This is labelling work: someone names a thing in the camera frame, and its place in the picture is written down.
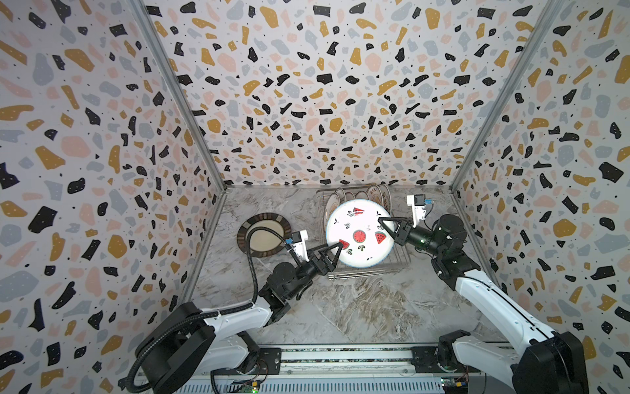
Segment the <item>watermelon pattern plate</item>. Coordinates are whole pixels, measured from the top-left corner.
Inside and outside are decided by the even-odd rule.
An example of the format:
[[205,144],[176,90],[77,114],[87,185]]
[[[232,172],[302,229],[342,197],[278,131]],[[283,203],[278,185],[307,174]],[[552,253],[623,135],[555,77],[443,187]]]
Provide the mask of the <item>watermelon pattern plate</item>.
[[326,242],[342,243],[340,261],[352,268],[370,268],[381,263],[394,246],[379,246],[376,230],[382,226],[378,219],[390,217],[379,204],[371,200],[351,200],[343,203],[328,218],[325,226]]

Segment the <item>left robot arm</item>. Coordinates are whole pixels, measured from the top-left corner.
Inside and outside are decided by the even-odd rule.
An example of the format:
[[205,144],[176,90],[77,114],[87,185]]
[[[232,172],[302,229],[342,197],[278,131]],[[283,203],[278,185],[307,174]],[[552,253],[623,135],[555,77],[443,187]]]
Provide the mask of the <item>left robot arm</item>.
[[136,348],[126,390],[174,393],[200,366],[239,369],[258,350],[249,330],[280,321],[316,277],[337,268],[343,249],[340,242],[321,245],[309,250],[302,264],[278,264],[254,299],[243,304],[218,310],[200,309],[192,301],[177,306]]

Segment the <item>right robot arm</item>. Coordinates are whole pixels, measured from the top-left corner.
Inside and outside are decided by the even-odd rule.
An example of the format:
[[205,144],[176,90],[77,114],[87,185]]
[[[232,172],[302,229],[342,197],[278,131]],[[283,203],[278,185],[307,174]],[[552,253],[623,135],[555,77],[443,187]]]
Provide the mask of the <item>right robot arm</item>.
[[517,393],[589,391],[581,341],[535,318],[492,282],[464,252],[467,233],[459,217],[445,214],[431,230],[406,218],[378,221],[396,244],[430,254],[438,278],[478,308],[510,343],[510,349],[503,349],[464,330],[443,335],[438,346],[443,368],[473,367]]

